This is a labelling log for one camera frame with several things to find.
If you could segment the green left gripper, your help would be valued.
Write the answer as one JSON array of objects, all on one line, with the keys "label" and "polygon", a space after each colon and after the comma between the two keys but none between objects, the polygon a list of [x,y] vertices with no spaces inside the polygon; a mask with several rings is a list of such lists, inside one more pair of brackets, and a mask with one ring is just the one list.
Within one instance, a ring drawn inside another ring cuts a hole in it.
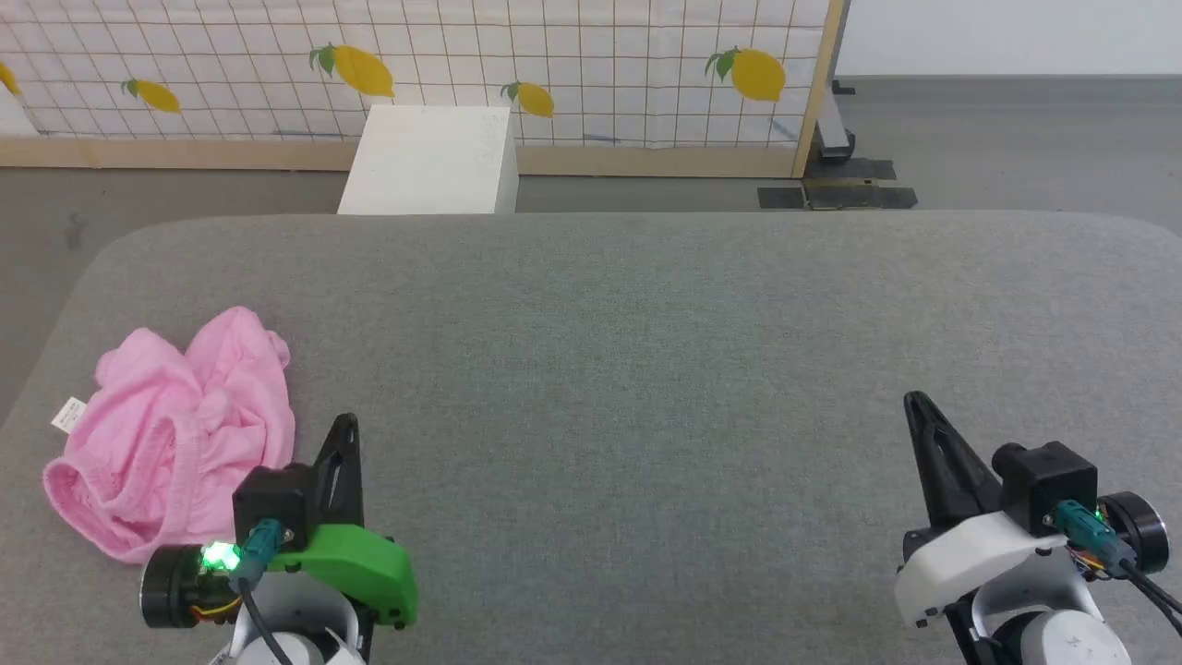
[{"label": "green left gripper", "polygon": [[418,585],[409,552],[362,527],[361,429],[355,413],[330,426],[316,472],[318,526],[303,550],[280,552],[269,573],[307,574],[402,630],[418,620]]}]

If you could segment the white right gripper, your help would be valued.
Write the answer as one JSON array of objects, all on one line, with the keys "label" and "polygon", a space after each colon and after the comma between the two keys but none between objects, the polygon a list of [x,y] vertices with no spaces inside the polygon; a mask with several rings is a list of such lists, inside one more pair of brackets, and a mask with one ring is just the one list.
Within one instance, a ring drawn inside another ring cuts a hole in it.
[{"label": "white right gripper", "polygon": [[928,395],[908,392],[903,408],[930,529],[946,532],[914,550],[896,575],[903,622],[918,622],[966,595],[975,630],[1009,611],[1073,609],[1067,539],[1033,537],[999,511],[1000,481]]}]

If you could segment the pink garment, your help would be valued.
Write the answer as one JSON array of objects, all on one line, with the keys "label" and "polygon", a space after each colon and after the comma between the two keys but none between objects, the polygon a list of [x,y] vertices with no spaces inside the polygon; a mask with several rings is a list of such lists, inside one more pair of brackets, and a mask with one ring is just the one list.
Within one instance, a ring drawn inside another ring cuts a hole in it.
[{"label": "pink garment", "polygon": [[234,537],[232,496],[293,459],[287,343],[254,311],[221,312],[180,350],[139,328],[100,357],[97,391],[43,469],[56,513],[103,554]]}]

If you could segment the black floor plate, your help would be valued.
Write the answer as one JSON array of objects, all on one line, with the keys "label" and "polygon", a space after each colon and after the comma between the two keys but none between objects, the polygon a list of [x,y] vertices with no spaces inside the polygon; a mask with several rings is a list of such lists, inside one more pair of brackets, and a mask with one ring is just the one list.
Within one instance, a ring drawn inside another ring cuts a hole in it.
[{"label": "black floor plate", "polygon": [[810,163],[790,185],[759,187],[756,202],[764,210],[911,210],[917,195],[911,187],[886,184],[896,178],[891,159]]}]

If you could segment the grey fabric sofa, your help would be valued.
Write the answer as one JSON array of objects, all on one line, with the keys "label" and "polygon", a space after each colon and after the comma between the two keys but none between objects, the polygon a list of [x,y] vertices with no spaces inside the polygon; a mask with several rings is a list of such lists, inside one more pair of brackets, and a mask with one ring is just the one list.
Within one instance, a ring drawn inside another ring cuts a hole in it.
[{"label": "grey fabric sofa", "polygon": [[1165,520],[1182,598],[1182,237],[1082,213],[225,216],[109,245],[0,429],[0,665],[206,665],[48,506],[52,426],[142,327],[290,345],[301,459],[361,425],[418,622],[376,665],[961,665],[892,599],[927,524],[902,399],[983,459],[1061,441]]}]

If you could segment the white box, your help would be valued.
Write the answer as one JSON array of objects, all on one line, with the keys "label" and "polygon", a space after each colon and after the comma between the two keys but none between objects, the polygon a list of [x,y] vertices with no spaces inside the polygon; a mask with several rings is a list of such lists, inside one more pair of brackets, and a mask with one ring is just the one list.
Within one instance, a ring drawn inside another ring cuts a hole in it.
[{"label": "white box", "polygon": [[519,169],[507,107],[375,105],[337,211],[509,214]]}]

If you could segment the grey metal partition support leg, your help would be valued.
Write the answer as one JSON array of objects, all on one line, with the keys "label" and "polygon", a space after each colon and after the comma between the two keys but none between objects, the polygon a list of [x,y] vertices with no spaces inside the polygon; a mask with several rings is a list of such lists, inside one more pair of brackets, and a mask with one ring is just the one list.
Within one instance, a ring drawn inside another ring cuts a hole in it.
[{"label": "grey metal partition support leg", "polygon": [[843,87],[838,80],[832,80],[824,93],[820,115],[816,118],[816,163],[844,164],[853,156],[855,133],[845,128],[837,104],[837,97],[853,93],[855,89]]}]

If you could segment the lemon print partition with wooden frame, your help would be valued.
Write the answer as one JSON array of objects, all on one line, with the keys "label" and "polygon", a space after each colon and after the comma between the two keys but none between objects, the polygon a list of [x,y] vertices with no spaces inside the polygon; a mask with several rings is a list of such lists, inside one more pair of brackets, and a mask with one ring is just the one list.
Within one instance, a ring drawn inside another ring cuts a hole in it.
[{"label": "lemon print partition with wooden frame", "polygon": [[0,167],[345,170],[502,107],[531,175],[798,177],[850,0],[0,0]]}]

